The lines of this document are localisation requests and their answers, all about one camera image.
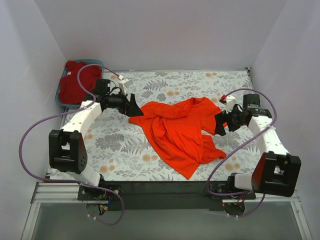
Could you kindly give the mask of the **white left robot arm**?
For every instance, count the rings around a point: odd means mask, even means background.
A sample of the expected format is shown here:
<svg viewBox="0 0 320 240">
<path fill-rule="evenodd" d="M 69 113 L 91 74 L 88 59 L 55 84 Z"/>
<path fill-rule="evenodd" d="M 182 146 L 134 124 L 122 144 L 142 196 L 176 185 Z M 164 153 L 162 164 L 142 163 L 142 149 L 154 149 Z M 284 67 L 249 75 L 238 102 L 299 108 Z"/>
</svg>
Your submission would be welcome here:
<svg viewBox="0 0 320 240">
<path fill-rule="evenodd" d="M 52 169 L 67 173 L 81 183 L 98 186 L 102 176 L 88 165 L 84 136 L 104 110 L 117 109 L 128 117 L 143 116 L 132 93 L 127 98 L 127 87 L 132 81 L 121 79 L 111 88 L 108 79 L 97 79 L 96 85 L 87 94 L 71 120 L 59 130 L 49 133 L 49 165 Z"/>
</svg>

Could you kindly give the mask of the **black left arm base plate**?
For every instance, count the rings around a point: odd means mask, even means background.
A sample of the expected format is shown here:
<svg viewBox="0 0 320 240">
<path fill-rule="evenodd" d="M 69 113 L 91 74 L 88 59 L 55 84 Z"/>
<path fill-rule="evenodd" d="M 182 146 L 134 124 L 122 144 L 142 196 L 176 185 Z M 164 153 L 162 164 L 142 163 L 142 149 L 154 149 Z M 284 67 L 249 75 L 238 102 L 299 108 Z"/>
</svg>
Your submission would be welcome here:
<svg viewBox="0 0 320 240">
<path fill-rule="evenodd" d="M 119 184 L 107 184 L 102 187 L 109 189 L 119 195 L 122 193 L 122 186 Z M 116 200 L 118 199 L 118 197 L 116 197 L 114 193 L 82 185 L 79 187 L 77 195 L 77 199 L 79 201 L 107 201 L 111 198 Z"/>
</svg>

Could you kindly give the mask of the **orange t shirt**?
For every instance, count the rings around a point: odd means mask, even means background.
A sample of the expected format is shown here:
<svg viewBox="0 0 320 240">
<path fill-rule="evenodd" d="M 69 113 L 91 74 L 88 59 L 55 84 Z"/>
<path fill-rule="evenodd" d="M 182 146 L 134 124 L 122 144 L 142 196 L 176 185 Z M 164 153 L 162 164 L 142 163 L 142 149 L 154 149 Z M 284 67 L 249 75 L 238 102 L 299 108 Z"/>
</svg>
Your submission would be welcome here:
<svg viewBox="0 0 320 240">
<path fill-rule="evenodd" d="M 151 101 L 141 110 L 143 116 L 130 117 L 129 123 L 141 127 L 158 156 L 186 179 L 199 165 L 226 157 L 212 138 L 215 115 L 222 111 L 210 99 L 192 97 L 173 105 Z"/>
</svg>

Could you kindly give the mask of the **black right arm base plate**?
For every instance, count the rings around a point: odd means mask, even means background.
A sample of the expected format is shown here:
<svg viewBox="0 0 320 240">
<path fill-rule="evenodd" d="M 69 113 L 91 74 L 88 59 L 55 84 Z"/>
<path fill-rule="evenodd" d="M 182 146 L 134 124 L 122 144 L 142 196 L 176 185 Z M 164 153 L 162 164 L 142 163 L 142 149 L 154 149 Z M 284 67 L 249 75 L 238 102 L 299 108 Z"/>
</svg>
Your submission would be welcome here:
<svg viewBox="0 0 320 240">
<path fill-rule="evenodd" d="M 218 194 L 232 194 L 230 196 L 221 196 L 223 199 L 236 199 L 239 197 L 239 195 L 235 195 L 235 193 L 244 192 L 243 189 L 238 189 L 234 186 L 231 186 L 231 184 L 227 183 L 227 181 L 211 181 L 209 184 L 209 189 Z"/>
</svg>

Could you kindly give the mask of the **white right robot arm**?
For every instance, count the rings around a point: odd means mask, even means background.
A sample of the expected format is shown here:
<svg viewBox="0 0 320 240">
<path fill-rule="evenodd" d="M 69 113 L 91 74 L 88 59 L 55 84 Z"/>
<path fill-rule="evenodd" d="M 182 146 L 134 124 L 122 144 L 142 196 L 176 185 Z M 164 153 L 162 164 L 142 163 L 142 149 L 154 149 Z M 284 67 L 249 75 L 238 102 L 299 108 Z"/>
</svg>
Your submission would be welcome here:
<svg viewBox="0 0 320 240">
<path fill-rule="evenodd" d="M 226 135 L 225 127 L 234 132 L 246 126 L 255 136 L 260 159 L 251 174 L 233 173 L 231 190 L 251 191 L 282 197 L 291 197 L 298 180 L 301 160 L 281 143 L 273 121 L 276 118 L 260 105 L 259 94 L 245 94 L 242 105 L 232 95 L 223 96 L 220 102 L 225 110 L 215 115 L 215 134 Z"/>
</svg>

